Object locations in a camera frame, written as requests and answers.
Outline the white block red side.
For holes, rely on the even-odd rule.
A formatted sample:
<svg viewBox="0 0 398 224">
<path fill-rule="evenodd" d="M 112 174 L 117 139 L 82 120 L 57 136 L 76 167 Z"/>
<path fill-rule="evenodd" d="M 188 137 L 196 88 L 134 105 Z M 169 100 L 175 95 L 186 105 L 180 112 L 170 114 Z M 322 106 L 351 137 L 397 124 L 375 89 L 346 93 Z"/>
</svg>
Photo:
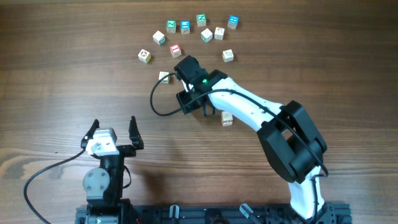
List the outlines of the white block red side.
<svg viewBox="0 0 398 224">
<path fill-rule="evenodd" d="M 227 111 L 222 111 L 221 112 L 221 122 L 222 123 L 232 123 L 233 115 Z"/>
</svg>

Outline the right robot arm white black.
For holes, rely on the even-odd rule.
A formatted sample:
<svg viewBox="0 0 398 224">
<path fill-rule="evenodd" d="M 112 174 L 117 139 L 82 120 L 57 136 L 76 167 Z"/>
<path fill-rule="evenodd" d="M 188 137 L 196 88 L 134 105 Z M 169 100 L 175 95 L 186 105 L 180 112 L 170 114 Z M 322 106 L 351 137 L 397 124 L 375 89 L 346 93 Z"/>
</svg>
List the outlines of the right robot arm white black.
<svg viewBox="0 0 398 224">
<path fill-rule="evenodd" d="M 323 164 L 327 146 L 305 108 L 296 101 L 283 105 L 265 100 L 219 70 L 208 73 L 190 55 L 174 70 L 185 87 L 177 94 L 183 112 L 210 105 L 255 130 L 268 163 L 289 183 L 292 209 L 315 222 L 325 203 L 317 178 L 328 175 Z"/>
</svg>

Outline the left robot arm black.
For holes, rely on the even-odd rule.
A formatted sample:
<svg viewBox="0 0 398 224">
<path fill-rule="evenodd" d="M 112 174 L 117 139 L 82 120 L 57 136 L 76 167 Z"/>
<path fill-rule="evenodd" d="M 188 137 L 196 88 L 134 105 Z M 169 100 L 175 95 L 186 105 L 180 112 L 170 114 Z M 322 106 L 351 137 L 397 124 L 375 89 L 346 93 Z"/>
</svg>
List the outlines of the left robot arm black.
<svg viewBox="0 0 398 224">
<path fill-rule="evenodd" d="M 124 173 L 129 172 L 124 160 L 135 157 L 136 151 L 144 148 L 144 142 L 137 128 L 136 117 L 129 123 L 130 144 L 116 144 L 113 128 L 100 128 L 96 119 L 85 137 L 81 148 L 99 160 L 99 167 L 89 170 L 83 178 L 87 206 L 76 210 L 75 223 L 122 224 L 141 223 L 141 217 L 129 199 L 123 199 L 123 190 L 130 184 L 123 184 Z"/>
</svg>

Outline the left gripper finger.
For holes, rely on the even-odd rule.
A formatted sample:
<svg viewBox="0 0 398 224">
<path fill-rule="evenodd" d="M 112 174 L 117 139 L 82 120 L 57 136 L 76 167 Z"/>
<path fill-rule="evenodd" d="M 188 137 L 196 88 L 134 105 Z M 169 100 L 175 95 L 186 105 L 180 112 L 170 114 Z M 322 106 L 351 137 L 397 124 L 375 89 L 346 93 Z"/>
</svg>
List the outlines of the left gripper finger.
<svg viewBox="0 0 398 224">
<path fill-rule="evenodd" d="M 142 140 L 141 134 L 139 133 L 135 116 L 131 116 L 131 120 L 129 123 L 129 139 L 135 150 L 140 150 L 144 148 L 144 141 Z"/>
<path fill-rule="evenodd" d="M 99 127 L 100 127 L 100 122 L 97 119 L 95 119 L 93 121 L 93 124 L 91 125 L 90 129 L 88 130 L 88 132 L 84 135 L 84 137 L 81 140 L 80 147 L 82 149 L 85 149 L 87 147 L 88 141 L 90 139 L 93 139 L 93 135 L 95 133 L 95 130 L 98 129 Z"/>
</svg>

